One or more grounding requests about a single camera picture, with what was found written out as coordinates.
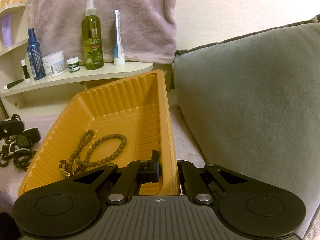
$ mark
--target cream container lid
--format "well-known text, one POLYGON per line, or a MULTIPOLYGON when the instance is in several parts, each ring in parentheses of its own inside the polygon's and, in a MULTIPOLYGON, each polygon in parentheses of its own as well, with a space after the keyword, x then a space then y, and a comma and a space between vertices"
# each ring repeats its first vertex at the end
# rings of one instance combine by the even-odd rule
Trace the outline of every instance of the cream container lid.
POLYGON ((55 53, 49 54, 48 56, 43 57, 42 62, 48 63, 50 61, 54 61, 54 60, 59 59, 61 57, 63 57, 63 51, 55 52, 55 53))
POLYGON ((79 62, 79 58, 78 57, 73 57, 67 60, 68 65, 72 65, 79 62))

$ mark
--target olive oil bottle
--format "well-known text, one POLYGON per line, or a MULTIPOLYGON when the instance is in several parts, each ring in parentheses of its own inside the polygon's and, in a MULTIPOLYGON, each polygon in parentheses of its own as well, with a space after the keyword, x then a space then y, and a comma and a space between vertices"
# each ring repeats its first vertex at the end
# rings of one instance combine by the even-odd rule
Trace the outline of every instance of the olive oil bottle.
POLYGON ((96 16, 94 0, 87 0, 85 17, 82 21, 82 38, 85 66, 88 70, 103 67, 100 19, 96 16))

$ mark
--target curved shelf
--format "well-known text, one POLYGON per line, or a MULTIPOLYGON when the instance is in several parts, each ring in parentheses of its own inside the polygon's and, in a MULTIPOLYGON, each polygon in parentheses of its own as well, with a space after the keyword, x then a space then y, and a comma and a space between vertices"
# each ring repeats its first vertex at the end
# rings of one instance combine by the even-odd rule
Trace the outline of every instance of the curved shelf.
POLYGON ((0 57, 1 57, 3 54, 6 54, 7 52, 9 52, 9 51, 11 51, 11 50, 13 50, 13 49, 15 49, 15 48, 17 48, 17 47, 20 47, 20 46, 23 45, 23 44, 27 44, 27 43, 28 43, 28 39, 25 39, 25 40, 23 40, 23 41, 19 41, 19 42, 13 44, 13 45, 11 45, 11 46, 9 46, 9 47, 1 50, 1 51, 0 51, 0 57))
POLYGON ((115 66, 113 65, 113 63, 105 63, 102 68, 96 70, 87 70, 85 66, 80 66, 80 70, 74 73, 70 73, 68 70, 66 70, 66 72, 61 74, 60 76, 54 78, 44 77, 38 81, 33 80, 33 78, 31 77, 30 83, 21 82, 20 84, 10 88, 7 91, 3 90, 3 88, 0 88, 0 95, 2 97, 7 97, 25 91, 67 83, 130 77, 151 71, 152 67, 152 63, 130 61, 126 62, 123 66, 115 66))
POLYGON ((12 3, 12 4, 5 5, 0 9, 0 17, 2 17, 7 13, 11 13, 17 9, 20 9, 21 7, 26 7, 26 6, 27 6, 26 2, 12 3))

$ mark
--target purple tube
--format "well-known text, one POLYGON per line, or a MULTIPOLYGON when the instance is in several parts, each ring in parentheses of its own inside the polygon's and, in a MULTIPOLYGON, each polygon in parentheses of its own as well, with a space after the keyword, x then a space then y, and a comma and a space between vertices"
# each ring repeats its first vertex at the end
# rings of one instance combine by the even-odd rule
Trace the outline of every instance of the purple tube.
POLYGON ((7 48, 12 45, 11 39, 11 16, 12 14, 6 14, 5 16, 0 18, 1 31, 4 47, 7 48))

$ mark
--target gray cushion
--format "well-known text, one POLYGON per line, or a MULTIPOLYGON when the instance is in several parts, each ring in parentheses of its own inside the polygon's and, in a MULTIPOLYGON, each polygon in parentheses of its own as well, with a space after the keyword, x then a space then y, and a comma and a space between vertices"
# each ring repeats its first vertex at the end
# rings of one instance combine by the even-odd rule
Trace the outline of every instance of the gray cushion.
POLYGON ((320 203, 320 24, 306 22, 178 51, 176 95, 207 163, 320 203))

